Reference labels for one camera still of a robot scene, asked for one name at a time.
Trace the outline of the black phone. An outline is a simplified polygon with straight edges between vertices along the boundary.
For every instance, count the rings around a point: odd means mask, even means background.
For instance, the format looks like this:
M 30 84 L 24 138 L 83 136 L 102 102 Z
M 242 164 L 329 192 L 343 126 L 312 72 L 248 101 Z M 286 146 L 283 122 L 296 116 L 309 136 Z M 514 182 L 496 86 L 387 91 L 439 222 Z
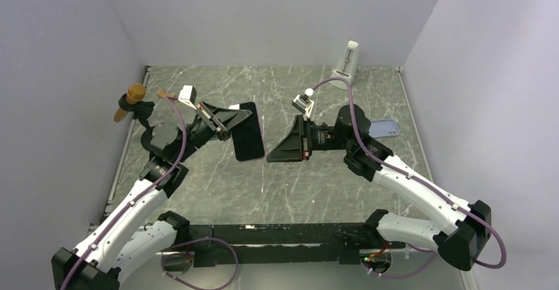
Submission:
M 248 101 L 232 104 L 228 108 L 251 112 L 250 117 L 235 127 L 232 133 L 236 160 L 244 162 L 262 159 L 266 152 L 256 104 Z

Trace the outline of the lilac phone case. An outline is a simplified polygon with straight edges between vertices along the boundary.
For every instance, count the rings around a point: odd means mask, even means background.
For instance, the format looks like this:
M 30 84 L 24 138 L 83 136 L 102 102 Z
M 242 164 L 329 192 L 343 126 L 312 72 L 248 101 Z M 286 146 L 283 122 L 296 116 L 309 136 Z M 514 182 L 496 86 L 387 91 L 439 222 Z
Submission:
M 400 135 L 400 129 L 393 119 L 372 120 L 368 133 L 373 138 L 387 138 Z

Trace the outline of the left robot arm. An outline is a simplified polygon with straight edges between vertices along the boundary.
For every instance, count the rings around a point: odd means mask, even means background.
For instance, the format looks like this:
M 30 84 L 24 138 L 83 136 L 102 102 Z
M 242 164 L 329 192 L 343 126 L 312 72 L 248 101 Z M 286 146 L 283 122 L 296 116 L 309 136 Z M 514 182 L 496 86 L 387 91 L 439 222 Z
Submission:
M 228 140 L 253 118 L 249 109 L 224 109 L 205 102 L 195 107 L 191 124 L 145 123 L 141 143 L 150 160 L 128 195 L 87 238 L 73 249 L 60 248 L 51 259 L 56 289 L 118 289 L 143 263 L 165 249 L 200 244 L 211 247 L 209 231 L 193 229 L 172 211 L 149 227 L 140 226 L 182 184 L 189 170 L 182 164 L 213 138 Z

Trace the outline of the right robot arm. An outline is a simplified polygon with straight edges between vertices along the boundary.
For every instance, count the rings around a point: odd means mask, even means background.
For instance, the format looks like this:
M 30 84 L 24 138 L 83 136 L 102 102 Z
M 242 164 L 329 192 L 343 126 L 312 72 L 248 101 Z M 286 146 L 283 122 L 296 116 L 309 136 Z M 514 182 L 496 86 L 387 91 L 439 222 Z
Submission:
M 345 150 L 344 164 L 357 176 L 386 187 L 418 208 L 426 220 L 377 209 L 363 224 L 365 242 L 386 241 L 432 250 L 451 266 L 469 271 L 490 239 L 491 208 L 470 203 L 415 173 L 391 149 L 372 138 L 370 120 L 357 106 L 345 105 L 335 124 L 317 125 L 296 115 L 290 133 L 268 154 L 269 163 L 308 160 L 314 151 Z

